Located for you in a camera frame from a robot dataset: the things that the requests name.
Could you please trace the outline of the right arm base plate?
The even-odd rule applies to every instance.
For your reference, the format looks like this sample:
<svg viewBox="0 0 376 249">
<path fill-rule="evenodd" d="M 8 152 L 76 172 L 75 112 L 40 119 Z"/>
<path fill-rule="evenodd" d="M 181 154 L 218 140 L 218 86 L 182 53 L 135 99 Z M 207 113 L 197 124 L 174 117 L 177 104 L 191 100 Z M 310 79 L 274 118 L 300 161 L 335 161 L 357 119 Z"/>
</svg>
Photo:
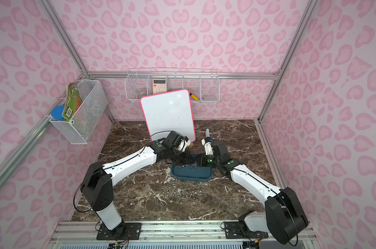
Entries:
<svg viewBox="0 0 376 249">
<path fill-rule="evenodd" d="M 225 232 L 226 239 L 268 239 L 267 232 L 250 231 L 249 228 L 242 222 L 227 222 L 221 223 L 220 228 Z"/>
</svg>

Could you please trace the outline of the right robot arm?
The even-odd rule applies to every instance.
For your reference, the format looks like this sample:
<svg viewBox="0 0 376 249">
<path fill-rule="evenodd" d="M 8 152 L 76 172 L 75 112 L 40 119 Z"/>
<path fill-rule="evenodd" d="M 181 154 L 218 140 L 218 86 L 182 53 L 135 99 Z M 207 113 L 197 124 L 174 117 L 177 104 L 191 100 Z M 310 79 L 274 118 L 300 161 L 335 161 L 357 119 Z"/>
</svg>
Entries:
<svg viewBox="0 0 376 249">
<path fill-rule="evenodd" d="M 309 222 L 296 192 L 289 187 L 275 186 L 252 172 L 229 154 L 224 142 L 206 137 L 201 143 L 204 152 L 200 164 L 217 168 L 264 206 L 264 216 L 252 211 L 240 217 L 241 234 L 248 237 L 249 233 L 266 232 L 281 244 L 288 244 L 292 239 L 298 242 L 299 233 L 308 227 Z"/>
</svg>

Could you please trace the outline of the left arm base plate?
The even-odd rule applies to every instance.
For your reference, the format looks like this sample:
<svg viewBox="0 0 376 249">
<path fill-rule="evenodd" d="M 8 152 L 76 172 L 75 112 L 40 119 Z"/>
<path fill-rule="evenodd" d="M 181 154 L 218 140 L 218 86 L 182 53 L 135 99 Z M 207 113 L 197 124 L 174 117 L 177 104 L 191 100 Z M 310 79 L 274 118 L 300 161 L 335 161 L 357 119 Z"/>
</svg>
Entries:
<svg viewBox="0 0 376 249">
<path fill-rule="evenodd" d="M 97 229 L 96 240 L 98 241 L 125 241 L 139 240 L 142 223 L 124 223 L 119 224 L 115 229 L 109 230 L 105 224 L 101 224 Z"/>
</svg>

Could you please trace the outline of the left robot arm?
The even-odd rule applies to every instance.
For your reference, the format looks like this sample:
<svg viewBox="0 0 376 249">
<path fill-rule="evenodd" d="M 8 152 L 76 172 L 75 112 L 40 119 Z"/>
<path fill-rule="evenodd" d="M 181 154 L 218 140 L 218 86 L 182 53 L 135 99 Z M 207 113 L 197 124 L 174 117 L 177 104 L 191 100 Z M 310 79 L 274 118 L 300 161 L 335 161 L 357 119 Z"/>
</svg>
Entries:
<svg viewBox="0 0 376 249">
<path fill-rule="evenodd" d="M 159 161 L 188 164 L 192 159 L 189 153 L 191 141 L 176 131 L 169 131 L 165 138 L 152 140 L 142 149 L 120 160 L 100 164 L 95 162 L 88 167 L 86 175 L 77 188 L 90 210 L 101 219 L 104 226 L 115 238 L 121 237 L 126 228 L 114 204 L 113 188 L 129 175 Z"/>
</svg>

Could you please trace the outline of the teal plastic storage box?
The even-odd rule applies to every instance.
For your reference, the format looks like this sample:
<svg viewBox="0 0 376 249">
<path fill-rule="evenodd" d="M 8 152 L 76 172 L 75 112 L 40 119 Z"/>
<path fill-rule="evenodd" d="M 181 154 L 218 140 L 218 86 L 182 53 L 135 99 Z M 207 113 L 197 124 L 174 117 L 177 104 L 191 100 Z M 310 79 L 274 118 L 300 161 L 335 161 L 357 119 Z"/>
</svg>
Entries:
<svg viewBox="0 0 376 249">
<path fill-rule="evenodd" d="M 171 166 L 171 174 L 176 179 L 182 181 L 192 181 L 192 182 L 207 182 L 213 176 L 213 171 L 211 167 L 200 166 L 200 154 L 191 154 L 194 158 L 194 164 L 198 164 L 199 168 L 195 170 L 181 168 L 183 165 Z"/>
</svg>

